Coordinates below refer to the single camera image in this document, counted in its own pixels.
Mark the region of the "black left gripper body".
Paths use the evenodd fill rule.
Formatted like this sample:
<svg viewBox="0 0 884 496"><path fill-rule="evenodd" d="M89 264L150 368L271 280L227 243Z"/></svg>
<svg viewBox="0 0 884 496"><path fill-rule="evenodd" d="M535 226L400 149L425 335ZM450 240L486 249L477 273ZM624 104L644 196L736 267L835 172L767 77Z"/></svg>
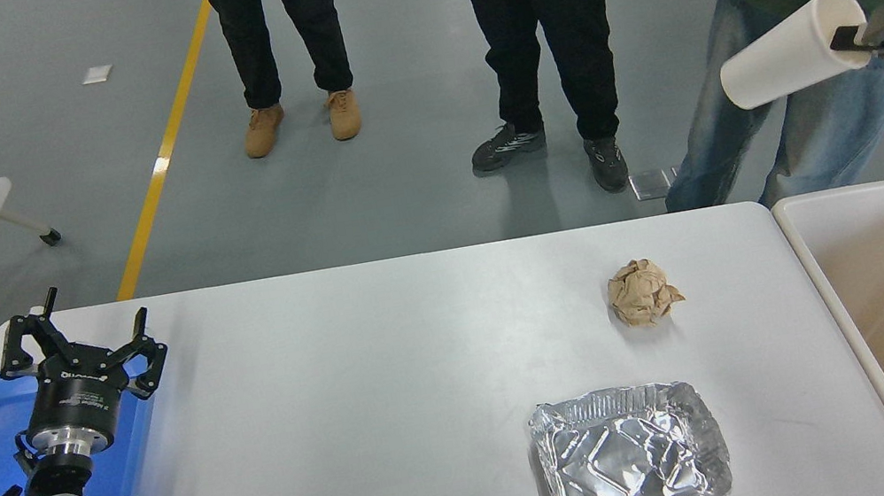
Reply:
<svg viewBox="0 0 884 496"><path fill-rule="evenodd" d="M100 368L101 363L96 360L75 371L66 367L71 360L42 362L27 428L27 441L34 450L48 449L59 436L75 430L87 431L93 442L115 437L128 374L122 365Z"/></svg>

